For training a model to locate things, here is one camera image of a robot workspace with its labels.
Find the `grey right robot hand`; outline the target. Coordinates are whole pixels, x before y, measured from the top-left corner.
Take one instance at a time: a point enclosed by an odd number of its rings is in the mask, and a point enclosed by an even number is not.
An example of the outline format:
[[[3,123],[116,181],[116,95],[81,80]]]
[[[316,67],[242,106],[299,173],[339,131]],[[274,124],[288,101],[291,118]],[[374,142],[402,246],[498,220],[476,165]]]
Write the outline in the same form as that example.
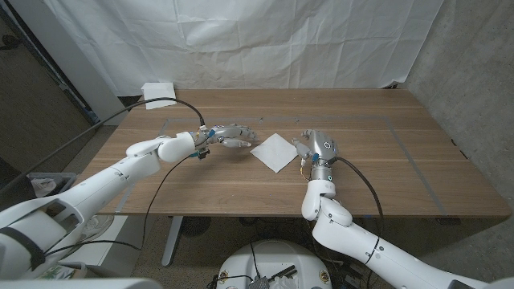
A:
[[[336,141],[315,129],[307,129],[301,136],[308,144],[302,143],[298,138],[292,138],[292,144],[302,162],[310,164],[310,180],[332,181],[332,165],[338,158]]]

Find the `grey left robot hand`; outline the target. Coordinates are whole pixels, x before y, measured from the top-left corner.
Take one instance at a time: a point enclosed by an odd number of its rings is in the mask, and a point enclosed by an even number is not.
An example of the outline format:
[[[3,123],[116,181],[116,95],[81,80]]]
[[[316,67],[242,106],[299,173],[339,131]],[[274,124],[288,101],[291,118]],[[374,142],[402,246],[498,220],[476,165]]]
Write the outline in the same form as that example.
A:
[[[246,126],[228,124],[207,128],[203,125],[194,144],[196,149],[204,149],[215,143],[227,148],[244,148],[251,147],[257,140],[256,132]]]

